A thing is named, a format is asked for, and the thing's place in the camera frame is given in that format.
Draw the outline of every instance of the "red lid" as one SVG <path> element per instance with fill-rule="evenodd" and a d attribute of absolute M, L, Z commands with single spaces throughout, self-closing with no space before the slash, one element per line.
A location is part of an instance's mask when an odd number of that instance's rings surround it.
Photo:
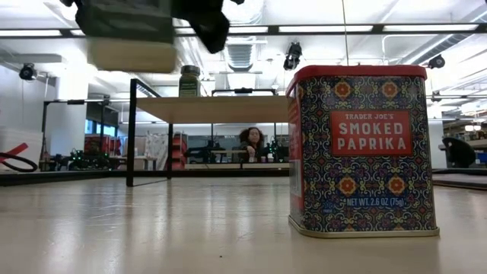
<path fill-rule="evenodd" d="M 426 80 L 426 69 L 419 65 L 309 65 L 294 74 L 286 95 L 294 85 L 314 76 L 418 76 Z"/>

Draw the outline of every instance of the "pillar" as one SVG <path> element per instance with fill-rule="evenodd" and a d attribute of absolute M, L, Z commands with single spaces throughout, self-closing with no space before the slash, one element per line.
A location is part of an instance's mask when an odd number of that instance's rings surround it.
<path fill-rule="evenodd" d="M 431 106 L 428 108 L 428 119 L 441 118 L 441 106 Z M 431 150 L 431 168 L 447 168 L 447 157 L 444 151 L 438 146 L 443 144 L 444 130 L 443 121 L 428 121 L 429 145 Z"/>
<path fill-rule="evenodd" d="M 56 81 L 56 99 L 88 98 L 88 83 L 93 75 L 86 65 L 67 68 Z M 73 150 L 84 150 L 86 104 L 50 104 L 47 107 L 46 146 L 51 155 L 69 155 Z"/>

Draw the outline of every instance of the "smoked paprika tin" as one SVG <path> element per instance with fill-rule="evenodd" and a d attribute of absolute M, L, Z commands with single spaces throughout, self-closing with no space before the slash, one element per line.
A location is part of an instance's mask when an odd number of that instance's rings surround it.
<path fill-rule="evenodd" d="M 425 97 L 415 65 L 308 66 L 288 97 L 291 214 L 314 237 L 434 236 Z"/>

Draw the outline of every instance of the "black chair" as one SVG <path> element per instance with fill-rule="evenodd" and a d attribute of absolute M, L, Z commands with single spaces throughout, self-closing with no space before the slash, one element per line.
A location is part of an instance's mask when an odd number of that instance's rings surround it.
<path fill-rule="evenodd" d="M 473 148 L 465 141 L 447 137 L 443 139 L 447 152 L 447 160 L 457 168 L 468 168 L 475 162 L 476 154 Z"/>

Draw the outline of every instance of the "jar lid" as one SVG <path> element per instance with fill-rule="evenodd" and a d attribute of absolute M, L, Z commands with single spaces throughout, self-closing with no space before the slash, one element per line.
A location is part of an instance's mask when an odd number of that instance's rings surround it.
<path fill-rule="evenodd" d="M 193 74 L 199 76 L 201 73 L 199 68 L 195 65 L 184 65 L 181 67 L 181 74 Z"/>

